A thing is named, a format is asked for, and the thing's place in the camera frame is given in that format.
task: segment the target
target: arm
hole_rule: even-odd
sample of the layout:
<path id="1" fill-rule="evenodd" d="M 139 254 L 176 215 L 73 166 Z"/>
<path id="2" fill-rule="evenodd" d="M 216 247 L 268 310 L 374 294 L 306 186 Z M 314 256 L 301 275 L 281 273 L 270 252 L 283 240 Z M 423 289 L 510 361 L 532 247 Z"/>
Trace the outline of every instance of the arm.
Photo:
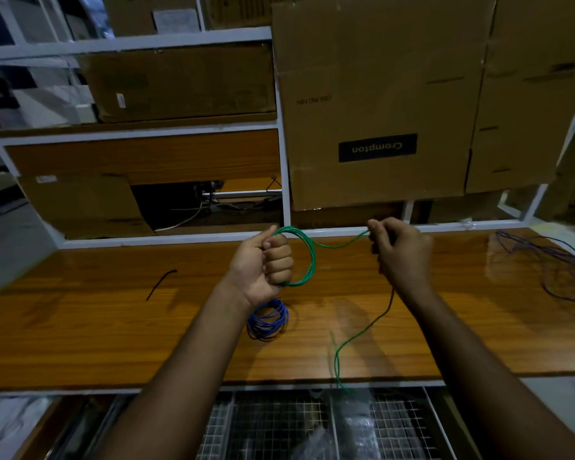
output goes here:
<path id="1" fill-rule="evenodd" d="M 95 460 L 194 458 L 247 318 L 290 279 L 276 226 L 245 240 L 169 359 L 119 419 Z"/>
<path id="2" fill-rule="evenodd" d="M 433 290 L 432 239 L 395 218 L 371 220 L 368 227 L 379 272 L 420 325 L 481 454 L 491 459 L 575 459 L 575 434 Z"/>

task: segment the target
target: crompton logo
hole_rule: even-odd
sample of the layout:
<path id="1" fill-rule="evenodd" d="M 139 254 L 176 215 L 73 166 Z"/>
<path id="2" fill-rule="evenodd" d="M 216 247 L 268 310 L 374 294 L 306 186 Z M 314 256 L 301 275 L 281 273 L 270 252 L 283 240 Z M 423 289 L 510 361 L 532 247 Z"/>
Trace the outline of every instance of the crompton logo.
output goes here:
<path id="1" fill-rule="evenodd" d="M 354 146 L 351 148 L 351 152 L 352 153 L 368 153 L 369 151 L 375 151 L 375 150 L 400 150 L 402 148 L 402 143 L 401 142 L 394 142 L 394 143 L 387 143 L 387 144 L 381 144 L 381 145 L 370 145 L 370 146 Z"/>

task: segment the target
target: forearm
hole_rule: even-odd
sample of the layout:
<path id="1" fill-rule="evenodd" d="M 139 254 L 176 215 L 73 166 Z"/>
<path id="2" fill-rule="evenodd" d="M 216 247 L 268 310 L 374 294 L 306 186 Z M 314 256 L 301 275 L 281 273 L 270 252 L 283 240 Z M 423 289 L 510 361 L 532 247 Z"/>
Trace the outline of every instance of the forearm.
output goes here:
<path id="1" fill-rule="evenodd" d="M 575 434 L 432 289 L 404 299 L 484 457 L 575 459 Z"/>
<path id="2" fill-rule="evenodd" d="M 196 456 L 213 402 L 247 319 L 220 282 L 173 354 L 124 413 L 96 460 Z"/>

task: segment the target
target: left hand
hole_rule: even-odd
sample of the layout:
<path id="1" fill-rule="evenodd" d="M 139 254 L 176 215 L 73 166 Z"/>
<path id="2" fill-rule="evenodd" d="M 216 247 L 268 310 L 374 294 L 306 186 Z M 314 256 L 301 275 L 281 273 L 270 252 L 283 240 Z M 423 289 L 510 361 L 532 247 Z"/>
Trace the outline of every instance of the left hand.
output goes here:
<path id="1" fill-rule="evenodd" d="M 286 236 L 273 235 L 276 230 L 277 226 L 272 226 L 243 240 L 224 278 L 243 294 L 249 311 L 275 298 L 281 284 L 290 281 L 294 265 L 292 249 Z"/>

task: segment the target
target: right hand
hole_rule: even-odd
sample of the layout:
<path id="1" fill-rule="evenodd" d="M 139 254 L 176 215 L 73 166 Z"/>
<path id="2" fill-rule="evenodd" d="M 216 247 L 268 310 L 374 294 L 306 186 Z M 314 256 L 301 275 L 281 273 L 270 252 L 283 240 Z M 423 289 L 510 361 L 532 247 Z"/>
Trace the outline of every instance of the right hand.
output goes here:
<path id="1" fill-rule="evenodd" d="M 367 225 L 370 231 L 368 238 L 373 242 L 371 251 L 378 255 L 379 273 L 387 278 L 399 295 L 413 297 L 432 290 L 432 238 L 396 218 L 371 219 Z"/>

